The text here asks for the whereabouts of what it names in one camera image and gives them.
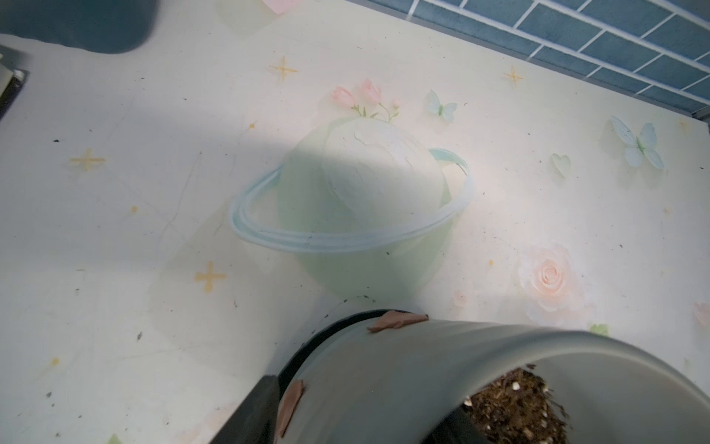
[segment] grout line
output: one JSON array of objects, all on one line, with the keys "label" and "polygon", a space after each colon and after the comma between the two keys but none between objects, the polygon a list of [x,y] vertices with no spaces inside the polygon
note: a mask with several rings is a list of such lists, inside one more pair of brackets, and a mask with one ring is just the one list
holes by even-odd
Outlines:
[{"label": "grout line", "polygon": [[586,8],[586,5],[590,4],[591,0],[586,0],[579,8],[577,8],[577,12],[582,12],[584,8]]},{"label": "grout line", "polygon": [[700,57],[698,57],[697,59],[695,59],[695,61],[697,62],[698,60],[702,59],[703,57],[705,57],[705,56],[708,55],[708,54],[710,54],[710,51],[708,51],[707,53],[701,55]]},{"label": "grout line", "polygon": [[651,60],[647,61],[646,63],[644,63],[644,64],[641,65],[640,67],[636,68],[633,72],[639,72],[639,71],[641,71],[643,68],[647,67],[647,66],[650,65],[651,63],[653,63],[653,62],[655,62],[656,60],[658,60],[658,59],[661,57],[661,55],[663,55],[663,54],[656,55],[656,56],[655,56],[654,58],[652,58]]},{"label": "grout line", "polygon": [[531,41],[538,43],[538,44],[543,44],[549,48],[552,48],[554,50],[558,50],[561,53],[565,53],[565,54],[572,55],[577,58],[581,58],[582,60],[593,63],[595,65],[599,65],[600,67],[604,67],[608,70],[618,72],[619,74],[626,75],[626,76],[631,77],[633,79],[640,80],[641,82],[649,83],[653,86],[662,88],[662,89],[670,91],[670,92],[674,92],[676,94],[682,95],[682,96],[687,97],[689,99],[693,99],[696,102],[700,102],[703,104],[710,104],[710,99],[705,99],[703,97],[696,96],[695,94],[691,94],[689,92],[681,91],[681,90],[671,87],[669,85],[665,85],[661,82],[651,80],[648,77],[636,74],[635,72],[631,72],[629,70],[625,70],[622,67],[612,65],[607,62],[603,62],[597,58],[591,57],[590,55],[587,55],[584,53],[576,53],[574,50],[571,50],[571,49],[567,48],[566,46],[558,45],[557,43],[553,43],[553,42],[548,42],[543,38],[534,36],[533,34],[526,33],[525,31],[521,31],[520,29],[513,29],[512,26],[497,22],[497,21],[493,20],[492,18],[484,17],[484,16],[474,13],[474,12],[470,12],[467,9],[464,9],[464,10],[459,9],[458,6],[448,4],[443,0],[422,0],[422,1],[425,1],[429,4],[433,4],[435,6],[438,6],[442,9],[446,9],[451,12],[459,13],[459,14],[463,15],[464,17],[472,18],[475,21],[480,21],[481,23],[484,23],[489,26],[493,26],[494,28],[500,29],[501,31],[507,31],[515,36],[526,38],[526,39],[531,40]]},{"label": "grout line", "polygon": [[696,25],[700,26],[701,28],[705,28],[708,31],[710,31],[710,22],[703,20],[702,18],[696,16],[695,14],[686,11],[685,9],[681,8],[678,5],[674,5],[668,0],[648,0],[651,3],[656,4],[657,6],[660,6],[661,8],[667,9],[668,11],[674,12],[677,15],[681,16],[682,18],[685,18],[688,21],[691,21],[695,23]]},{"label": "grout line", "polygon": [[647,90],[648,88],[651,88],[652,86],[653,86],[653,85],[648,85],[647,87],[644,87],[641,91],[636,92],[634,95],[635,95],[635,96],[638,96],[639,94],[641,94],[642,92],[644,92],[644,91]]},{"label": "grout line", "polygon": [[710,77],[710,74],[706,75],[705,77],[701,78],[700,80],[696,80],[695,82],[691,83],[690,85],[686,86],[685,88],[681,88],[681,91],[685,91],[688,88],[690,88],[691,86],[697,85],[698,83],[702,82],[703,80],[705,80],[708,77]]},{"label": "grout line", "polygon": [[414,14],[414,10],[417,8],[417,5],[419,4],[419,0],[414,0],[412,2],[412,6],[409,7],[409,12],[407,12],[407,18],[405,19],[406,21],[412,20],[412,15]]},{"label": "grout line", "polygon": [[530,60],[531,58],[535,57],[535,54],[537,54],[537,52],[539,50],[543,49],[544,47],[545,47],[545,44],[541,43],[540,46],[538,46],[533,52],[531,52],[531,54],[528,56],[528,58],[526,58],[526,60]]},{"label": "grout line", "polygon": [[528,10],[525,11],[522,16],[520,16],[518,21],[515,22],[515,25],[513,25],[513,29],[518,29],[518,26],[520,26],[520,24],[523,22],[523,20],[525,20],[530,15],[530,13],[533,12],[533,9],[535,9],[535,7],[537,6],[538,3],[540,3],[540,0],[534,0],[532,2],[532,4],[530,5],[530,8],[528,8]]},{"label": "grout line", "polygon": [[585,44],[581,46],[580,49],[577,50],[578,53],[582,52],[584,49],[586,49],[587,46],[591,45],[597,38],[601,37],[602,34],[604,34],[606,31],[602,29],[596,35],[592,38],[590,38]]},{"label": "grout line", "polygon": [[664,18],[663,20],[661,20],[660,22],[656,23],[656,26],[654,26],[653,28],[651,28],[651,29],[649,29],[648,31],[644,32],[644,33],[641,35],[641,37],[639,37],[639,38],[646,38],[646,36],[648,36],[648,34],[651,34],[653,31],[655,31],[655,30],[657,30],[658,28],[660,28],[665,22],[669,21],[671,18],[673,18],[673,17],[675,17],[675,16],[676,16],[676,13],[675,13],[675,12],[674,12],[674,13],[671,13],[668,17],[666,17],[666,18]]},{"label": "grout line", "polygon": [[667,55],[668,57],[674,58],[675,60],[683,62],[687,65],[691,65],[692,67],[697,68],[701,71],[710,72],[710,66],[702,65],[701,63],[698,63],[694,60],[684,57],[683,55],[674,53],[667,48],[663,48],[659,45],[656,45],[655,43],[651,43],[648,40],[642,40],[639,37],[634,36],[633,34],[627,33],[626,31],[622,31],[621,29],[614,28],[613,26],[610,26],[602,21],[596,20],[595,18],[585,16],[584,14],[581,14],[581,13],[575,11],[574,9],[570,9],[570,8],[567,8],[566,6],[557,4],[553,0],[538,0],[538,1],[540,2],[540,4],[543,4],[550,9],[554,9],[557,12],[563,13],[563,14],[568,15],[570,17],[574,17],[577,20],[587,23],[588,25],[592,25],[597,28],[604,29],[605,31],[612,33],[615,36],[625,38],[626,40],[636,43],[637,45],[645,46],[648,49],[653,49],[657,53],[662,53],[664,55]]},{"label": "grout line", "polygon": [[601,69],[601,66],[598,66],[598,67],[594,68],[594,71],[590,72],[590,73],[587,74],[585,77],[589,78],[589,77],[593,76],[593,75],[594,75],[597,71],[599,71],[600,69]]}]

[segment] pink tulip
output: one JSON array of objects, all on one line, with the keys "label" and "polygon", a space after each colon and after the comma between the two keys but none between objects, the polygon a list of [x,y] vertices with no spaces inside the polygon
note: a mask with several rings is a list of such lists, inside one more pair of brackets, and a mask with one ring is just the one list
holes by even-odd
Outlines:
[{"label": "pink tulip", "polygon": [[352,108],[355,106],[355,98],[352,94],[350,94],[350,91],[346,90],[343,87],[335,88],[335,91],[333,91],[333,99],[335,99],[336,102],[347,108]]},{"label": "pink tulip", "polygon": [[372,80],[365,79],[365,81],[362,82],[362,92],[370,102],[374,104],[382,102],[382,89],[373,85]]}]

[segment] planet illustration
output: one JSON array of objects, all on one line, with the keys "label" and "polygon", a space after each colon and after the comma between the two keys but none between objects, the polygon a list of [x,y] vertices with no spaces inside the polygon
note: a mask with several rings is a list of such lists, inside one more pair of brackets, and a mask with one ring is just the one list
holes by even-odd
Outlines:
[{"label": "planet illustration", "polygon": [[[454,197],[442,171],[450,164],[465,175]],[[247,242],[296,254],[339,296],[393,300],[436,274],[473,195],[455,153],[385,121],[347,117],[313,130],[237,195],[229,221]]]}]

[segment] heart illustration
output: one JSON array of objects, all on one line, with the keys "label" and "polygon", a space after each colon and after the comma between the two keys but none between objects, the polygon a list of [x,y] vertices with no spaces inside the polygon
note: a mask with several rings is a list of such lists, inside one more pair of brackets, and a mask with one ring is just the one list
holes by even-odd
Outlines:
[{"label": "heart illustration", "polygon": [[552,163],[555,164],[555,168],[562,174],[562,177],[566,178],[569,175],[569,170],[572,168],[572,161],[569,159],[569,156],[561,156],[553,153]]},{"label": "heart illustration", "polygon": [[303,0],[263,0],[264,4],[277,14],[295,8],[301,1]]}]

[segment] blue tile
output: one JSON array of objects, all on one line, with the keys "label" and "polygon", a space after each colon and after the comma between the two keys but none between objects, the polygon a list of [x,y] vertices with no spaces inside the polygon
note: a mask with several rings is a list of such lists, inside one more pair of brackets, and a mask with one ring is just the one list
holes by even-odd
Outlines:
[{"label": "blue tile", "polygon": [[667,55],[662,55],[638,73],[675,88],[685,88],[707,75],[706,72],[679,62]]},{"label": "blue tile", "polygon": [[409,13],[409,8],[412,6],[414,0],[370,0],[373,3],[380,4],[382,6],[387,6],[389,9],[394,9],[395,11]]},{"label": "blue tile", "polygon": [[529,55],[540,46],[527,38],[501,31],[493,26],[488,26],[480,21],[475,21],[424,1],[420,1],[417,5],[414,11],[414,17],[501,46],[502,48],[522,55]]},{"label": "blue tile", "polygon": [[531,4],[533,0],[469,0],[464,9],[512,26]]},{"label": "blue tile", "polygon": [[577,9],[579,8],[585,0],[553,0],[555,3],[565,5],[568,8]]},{"label": "blue tile", "polygon": [[658,55],[654,50],[637,45],[612,33],[604,33],[589,44],[583,54],[633,71]]},{"label": "blue tile", "polygon": [[578,50],[599,32],[596,26],[541,4],[525,17],[518,29],[573,50]]},{"label": "blue tile", "polygon": [[670,15],[646,0],[592,0],[581,12],[636,36]]},{"label": "blue tile", "polygon": [[702,59],[698,60],[698,63],[702,63],[705,66],[710,66],[710,54],[706,55]]},{"label": "blue tile", "polygon": [[551,65],[559,66],[565,70],[576,72],[577,74],[587,75],[594,71],[597,65],[594,63],[589,63],[581,58],[574,57],[573,55],[561,53],[558,50],[552,48],[543,48],[535,54],[534,59],[541,60],[543,62],[549,63]]},{"label": "blue tile", "polygon": [[619,74],[616,71],[607,70],[606,68],[601,68],[599,71],[595,72],[591,79],[598,80],[599,82],[606,83],[625,91],[632,92],[636,94],[643,88],[648,86],[648,83],[641,82],[640,80],[633,79],[627,75]]},{"label": "blue tile", "polygon": [[707,78],[707,79],[703,80],[702,82],[691,86],[686,91],[688,91],[690,94],[695,94],[696,96],[700,96],[703,99],[710,100],[710,78]]},{"label": "blue tile", "polygon": [[707,0],[669,0],[688,12],[710,21],[710,1]]},{"label": "blue tile", "polygon": [[648,97],[649,99],[653,99],[661,103],[665,103],[666,105],[670,105],[678,109],[682,109],[683,111],[687,112],[699,111],[700,109],[703,109],[707,106],[705,103],[689,99],[685,96],[664,90],[663,88],[659,87],[648,88],[639,95]]},{"label": "blue tile", "polygon": [[675,16],[646,36],[646,40],[695,59],[710,50],[710,31]]}]

